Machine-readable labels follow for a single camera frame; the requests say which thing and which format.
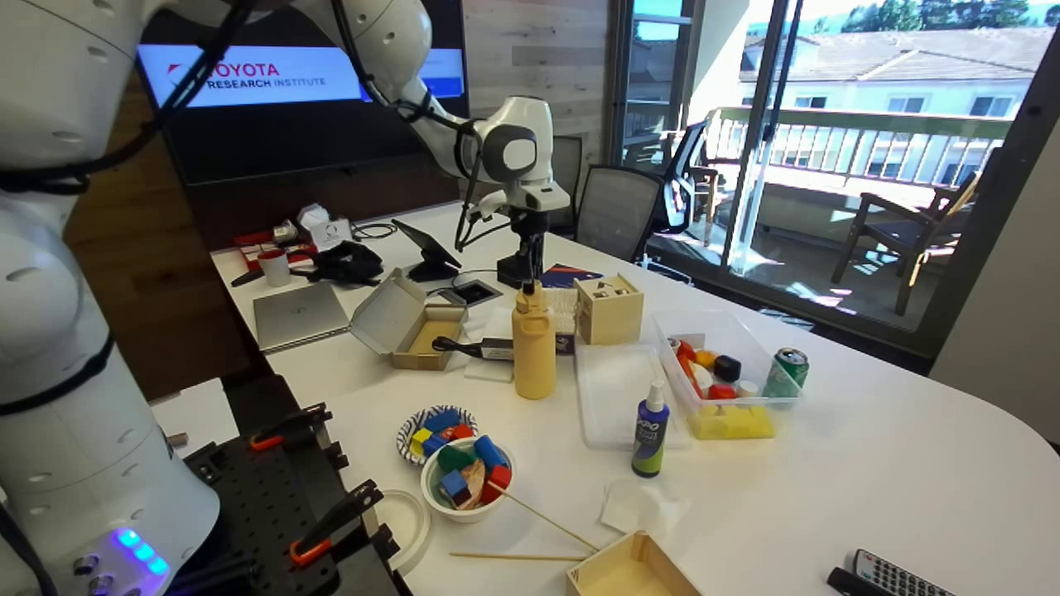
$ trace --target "remote control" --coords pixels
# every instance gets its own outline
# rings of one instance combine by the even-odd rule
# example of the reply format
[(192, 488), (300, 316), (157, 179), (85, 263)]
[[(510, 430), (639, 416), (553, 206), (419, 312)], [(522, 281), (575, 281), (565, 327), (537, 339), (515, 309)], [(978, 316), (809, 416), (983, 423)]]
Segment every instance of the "remote control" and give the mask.
[(867, 550), (859, 550), (847, 570), (830, 570), (828, 583), (847, 596), (954, 596)]

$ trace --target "white table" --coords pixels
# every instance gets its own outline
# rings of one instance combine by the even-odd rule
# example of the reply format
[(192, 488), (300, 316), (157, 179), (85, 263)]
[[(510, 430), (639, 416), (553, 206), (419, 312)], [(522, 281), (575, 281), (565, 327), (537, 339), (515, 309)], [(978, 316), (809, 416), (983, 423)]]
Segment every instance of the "white table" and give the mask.
[[(448, 242), (458, 207), (400, 218)], [(419, 262), (405, 235), (370, 248), (388, 268)], [(460, 262), (488, 272), (515, 248), (517, 238), (500, 230)], [(419, 470), (394, 453), (394, 430), (422, 406), (460, 402), (515, 453), (515, 488), (597, 541), (615, 538), (597, 522), (613, 482), (661, 494), (669, 506), (659, 541), (703, 593), (830, 593), (828, 570), (859, 547), (960, 596), (1060, 593), (1060, 463), (1017, 416), (573, 242), (550, 238), (550, 262), (624, 272), (649, 295), (649, 309), (742, 316), (764, 349), (801, 348), (813, 357), (804, 396), (782, 416), (776, 440), (689, 440), (665, 450), (661, 475), (636, 481), (628, 450), (582, 442), (573, 361), (559, 361), (559, 389), (550, 400), (519, 400), (510, 384), (468, 375), (460, 357), (439, 375), (392, 369), (350, 334), (273, 355), (300, 402), (326, 400), (335, 411), (332, 438), (350, 456), (347, 486), (373, 475), (380, 486), (414, 488)], [(214, 268), (224, 281), (242, 272), (236, 250), (214, 250)], [(231, 286), (248, 327), (251, 297), (269, 291), (274, 286), (265, 281)], [(354, 312), (367, 291), (337, 295)], [(454, 558), (451, 550), (582, 554), (570, 537), (504, 502), (477, 525), (435, 522), (431, 550), (407, 576), (414, 593), (563, 593), (559, 562), (481, 562)]]

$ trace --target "bowl of colorful objects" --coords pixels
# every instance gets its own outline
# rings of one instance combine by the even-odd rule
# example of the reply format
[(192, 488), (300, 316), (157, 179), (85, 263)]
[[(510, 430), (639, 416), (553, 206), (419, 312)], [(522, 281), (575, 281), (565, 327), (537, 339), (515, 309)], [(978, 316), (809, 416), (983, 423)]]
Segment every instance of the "bowl of colorful objects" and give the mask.
[(422, 494), (436, 515), (477, 522), (515, 482), (510, 456), (488, 438), (451, 440), (422, 470)]
[(399, 430), (394, 448), (405, 461), (425, 465), (435, 450), (475, 434), (475, 416), (468, 411), (439, 402), (407, 416), (407, 423)]

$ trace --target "television screen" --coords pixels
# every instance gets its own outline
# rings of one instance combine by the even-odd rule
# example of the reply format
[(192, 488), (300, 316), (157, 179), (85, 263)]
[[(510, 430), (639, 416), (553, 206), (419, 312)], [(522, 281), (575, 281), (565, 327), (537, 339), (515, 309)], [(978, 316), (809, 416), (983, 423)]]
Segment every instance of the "television screen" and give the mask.
[[(463, 114), (460, 3), (435, 0), (425, 7), (435, 20), (435, 45), (422, 75), (444, 108)], [(167, 102), (208, 36), (208, 25), (167, 9), (150, 24), (140, 70), (157, 107)], [(370, 102), (347, 56), (294, 9), (246, 25), (163, 136), (184, 186), (427, 154), (392, 108)]]

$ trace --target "mustard bottle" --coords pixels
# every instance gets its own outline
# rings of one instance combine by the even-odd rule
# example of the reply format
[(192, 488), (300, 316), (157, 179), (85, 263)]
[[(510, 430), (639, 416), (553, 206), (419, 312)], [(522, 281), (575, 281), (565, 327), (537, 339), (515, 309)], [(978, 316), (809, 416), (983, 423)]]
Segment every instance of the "mustard bottle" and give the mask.
[(522, 285), (510, 315), (515, 384), (527, 400), (557, 389), (557, 329), (541, 285)]

